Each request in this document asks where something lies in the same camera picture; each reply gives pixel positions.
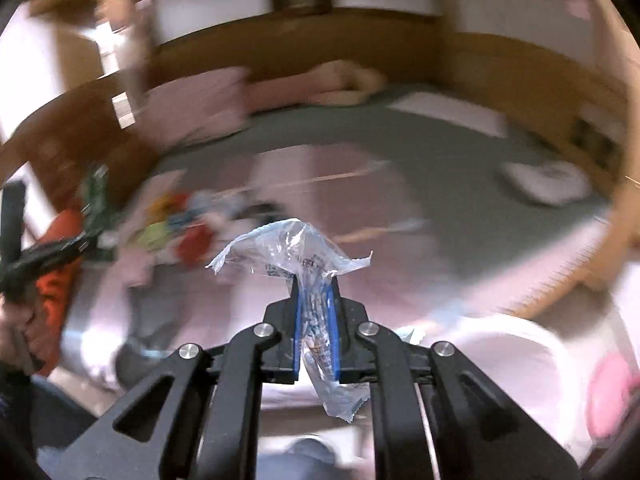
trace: person's hand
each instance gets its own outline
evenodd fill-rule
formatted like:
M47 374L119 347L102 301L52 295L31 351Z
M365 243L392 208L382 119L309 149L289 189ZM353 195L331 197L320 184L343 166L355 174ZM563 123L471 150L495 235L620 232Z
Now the person's hand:
M24 334L31 354L43 362L55 348L40 298L33 303L14 304L0 298L0 361L17 369L22 369L22 363L14 343L15 329Z

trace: clear plastic wrapper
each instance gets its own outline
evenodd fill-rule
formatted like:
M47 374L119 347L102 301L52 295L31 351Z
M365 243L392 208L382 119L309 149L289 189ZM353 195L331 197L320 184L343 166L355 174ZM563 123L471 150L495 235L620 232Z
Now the clear plastic wrapper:
M216 273L233 263L259 274L297 277L302 361L326 412L348 422L369 398L369 388L336 380L340 349L331 280L367 267L370 261L371 255L349 258L312 225L289 219L239 236L208 265Z

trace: silver object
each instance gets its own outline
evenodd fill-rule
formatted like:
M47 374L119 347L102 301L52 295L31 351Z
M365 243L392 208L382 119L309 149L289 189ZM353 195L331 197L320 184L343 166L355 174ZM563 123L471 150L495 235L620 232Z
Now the silver object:
M440 357L450 357L455 352L455 348L448 341L439 341L435 345L433 345L433 351L436 352Z
M360 323L358 327L358 332L362 335L376 335L380 330L380 327L376 325L373 321L366 321L364 323Z
M273 326L269 323L259 323L254 326L254 334L258 337L269 337L273 334Z
M200 353L200 348L198 348L198 345L196 344L187 343L180 347L180 349L178 350L178 353L180 354L180 357L183 359L193 359L194 357L196 357L196 355Z

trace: white bucket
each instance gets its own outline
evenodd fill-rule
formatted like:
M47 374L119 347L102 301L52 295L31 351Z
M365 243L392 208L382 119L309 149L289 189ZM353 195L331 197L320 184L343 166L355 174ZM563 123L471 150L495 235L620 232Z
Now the white bucket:
M451 341L562 446L575 431L580 394L562 342L533 322L496 314L463 317L422 344Z

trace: orange cloth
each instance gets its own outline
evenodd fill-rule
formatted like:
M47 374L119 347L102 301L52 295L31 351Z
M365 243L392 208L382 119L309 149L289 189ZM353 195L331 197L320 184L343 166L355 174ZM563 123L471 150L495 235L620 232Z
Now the orange cloth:
M60 213L42 235L38 243L55 242L62 238L77 236L83 229L83 216L78 210L66 209ZM66 265L62 269L54 270L42 276L36 286L40 291L44 309L47 312L47 325L56 339L60 341L62 325L65 321L66 307L74 279L80 270L81 259ZM48 376L60 359L60 345L56 346L53 354L47 359L45 367L38 373Z

